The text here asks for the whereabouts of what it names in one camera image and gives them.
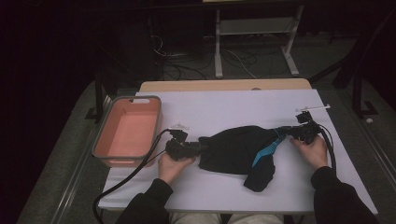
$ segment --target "person's arm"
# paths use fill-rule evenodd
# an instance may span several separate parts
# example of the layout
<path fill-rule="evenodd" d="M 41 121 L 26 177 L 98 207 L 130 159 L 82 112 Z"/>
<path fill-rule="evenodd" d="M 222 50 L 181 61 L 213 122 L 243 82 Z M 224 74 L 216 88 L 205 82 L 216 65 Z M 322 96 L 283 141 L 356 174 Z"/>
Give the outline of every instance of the person's arm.
<path fill-rule="evenodd" d="M 316 170 L 311 183 L 315 189 L 314 208 L 318 224 L 378 223 L 356 190 L 342 183 L 328 166 L 327 147 L 321 137 L 317 136 L 311 145 L 297 139 L 290 141 Z"/>
<path fill-rule="evenodd" d="M 194 159 L 173 161 L 164 153 L 159 162 L 159 176 L 154 179 L 145 193 L 137 194 L 121 213 L 117 224 L 126 223 L 168 223 L 168 212 L 165 204 L 173 193 L 170 185 L 178 178 L 184 168 Z"/>

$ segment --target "hand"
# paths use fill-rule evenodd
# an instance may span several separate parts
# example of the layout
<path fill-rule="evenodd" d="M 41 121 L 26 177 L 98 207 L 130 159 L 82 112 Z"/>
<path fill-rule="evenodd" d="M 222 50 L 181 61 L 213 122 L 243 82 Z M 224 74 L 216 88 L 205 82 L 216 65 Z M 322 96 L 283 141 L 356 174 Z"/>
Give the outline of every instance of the hand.
<path fill-rule="evenodd" d="M 320 136 L 317 135 L 310 145 L 294 138 L 291 138 L 290 141 L 315 170 L 322 166 L 328 166 L 326 142 Z"/>
<path fill-rule="evenodd" d="M 171 183 L 180 176 L 184 168 L 194 161 L 195 158 L 188 158 L 184 161 L 174 161 L 169 154 L 165 152 L 158 161 L 158 167 L 160 169 L 158 177 L 168 185 L 171 185 Z"/>

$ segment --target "dark background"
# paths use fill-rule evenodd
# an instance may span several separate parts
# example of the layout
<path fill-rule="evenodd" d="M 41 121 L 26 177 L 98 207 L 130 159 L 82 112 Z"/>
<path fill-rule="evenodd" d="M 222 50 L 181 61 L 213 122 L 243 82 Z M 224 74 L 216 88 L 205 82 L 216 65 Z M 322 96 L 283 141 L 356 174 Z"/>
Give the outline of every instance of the dark background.
<path fill-rule="evenodd" d="M 128 1 L 128 4 L 133 7 L 146 3 Z M 18 219 L 75 102 L 94 81 L 95 74 L 104 74 L 106 90 L 112 93 L 119 87 L 138 88 L 142 81 L 161 77 L 161 67 L 156 65 L 157 58 L 152 53 L 149 38 L 152 30 L 147 27 L 147 15 L 86 11 L 105 6 L 106 1 L 1 2 L 2 223 L 14 223 Z M 370 32 L 380 21 L 384 8 L 387 4 L 383 1 L 309 1 L 299 33 Z M 187 14 L 178 14 L 186 20 L 175 14 L 169 17 L 159 13 L 161 22 L 153 29 L 164 38 L 176 36 L 177 43 L 186 45 L 191 44 L 185 42 L 190 39 L 197 46 L 202 35 L 212 31 L 213 13 L 203 13 L 209 16 L 197 13 L 187 18 Z M 173 25 L 178 25 L 179 30 L 174 30 Z M 394 40 L 394 28 L 387 26 L 385 30 L 379 36 L 380 41 L 374 43 L 364 71 L 373 72 L 380 67 L 382 74 L 393 74 L 381 78 L 370 77 L 369 73 L 365 76 L 382 89 L 381 94 L 396 108 L 395 71 L 389 66 L 392 61 L 386 61 L 395 52 L 394 45 L 388 43 Z M 379 61 L 375 55 L 386 60 Z"/>

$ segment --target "black cloth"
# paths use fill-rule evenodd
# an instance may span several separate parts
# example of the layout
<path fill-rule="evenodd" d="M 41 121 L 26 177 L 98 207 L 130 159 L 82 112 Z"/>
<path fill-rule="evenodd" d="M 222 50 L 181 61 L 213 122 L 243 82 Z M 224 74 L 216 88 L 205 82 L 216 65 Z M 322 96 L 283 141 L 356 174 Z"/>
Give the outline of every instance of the black cloth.
<path fill-rule="evenodd" d="M 356 190 L 342 183 L 332 168 L 316 170 L 311 183 L 315 189 L 314 206 L 318 224 L 378 223 Z M 164 205 L 172 192 L 165 182 L 155 179 L 148 191 L 131 200 L 117 224 L 168 224 L 169 217 Z"/>
<path fill-rule="evenodd" d="M 232 175 L 247 175 L 244 186 L 255 192 L 263 191 L 275 173 L 272 155 L 253 162 L 262 149 L 270 146 L 279 137 L 274 129 L 259 126 L 244 126 L 222 131 L 211 137 L 200 137 L 199 142 L 207 147 L 201 152 L 201 169 Z"/>

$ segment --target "gray carpet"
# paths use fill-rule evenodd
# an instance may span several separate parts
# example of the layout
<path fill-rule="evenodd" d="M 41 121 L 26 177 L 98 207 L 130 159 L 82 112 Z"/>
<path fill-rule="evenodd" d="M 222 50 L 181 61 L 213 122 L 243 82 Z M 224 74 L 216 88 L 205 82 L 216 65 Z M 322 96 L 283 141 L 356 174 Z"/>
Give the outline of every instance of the gray carpet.
<path fill-rule="evenodd" d="M 350 51 L 354 43 L 353 39 L 342 39 L 330 44 L 329 39 L 328 35 L 297 37 L 291 54 L 300 70 L 300 77 L 312 77 L 338 61 Z M 280 54 L 280 46 L 286 41 L 284 37 L 244 36 L 222 41 L 225 49 L 237 54 L 239 60 L 246 64 L 250 63 L 246 68 L 254 76 L 291 78 Z M 213 46 L 208 45 L 207 49 L 213 49 Z M 253 78 L 235 57 L 225 50 L 222 54 L 225 57 L 224 78 Z M 197 79 L 203 75 L 207 79 L 215 79 L 210 53 L 189 57 L 172 59 L 172 64 L 164 68 L 163 79 Z M 196 70 L 182 69 L 180 72 L 175 64 Z M 364 82 L 363 100 L 372 102 L 379 114 L 370 116 L 374 121 L 372 123 L 359 119 L 351 110 L 351 89 L 335 90 L 332 87 L 335 75 L 336 71 L 314 83 L 313 88 L 318 90 L 324 104 L 332 106 L 329 110 L 332 122 L 378 209 L 380 223 L 394 223 L 396 191 L 390 176 L 384 172 L 387 167 L 384 167 L 375 149 L 383 150 L 389 163 L 396 165 L 396 140 L 393 137 L 396 133 L 396 113 L 369 83 Z M 87 141 L 97 131 L 94 120 L 85 119 L 90 108 L 95 107 L 94 100 L 92 83 L 77 101 L 19 223 L 95 223 L 92 202 L 102 191 L 108 168 L 91 155 L 90 142 Z M 103 218 L 105 223 L 114 223 L 118 215 L 105 211 Z M 315 219 L 307 216 L 303 223 L 315 223 Z"/>

